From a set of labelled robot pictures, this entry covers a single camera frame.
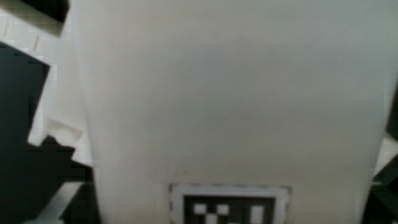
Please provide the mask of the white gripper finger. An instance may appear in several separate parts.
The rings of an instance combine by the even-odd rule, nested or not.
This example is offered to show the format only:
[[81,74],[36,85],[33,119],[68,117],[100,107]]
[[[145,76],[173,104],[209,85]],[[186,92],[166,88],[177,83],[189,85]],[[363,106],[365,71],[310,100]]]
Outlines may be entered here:
[[362,224],[398,224],[398,163],[376,176]]

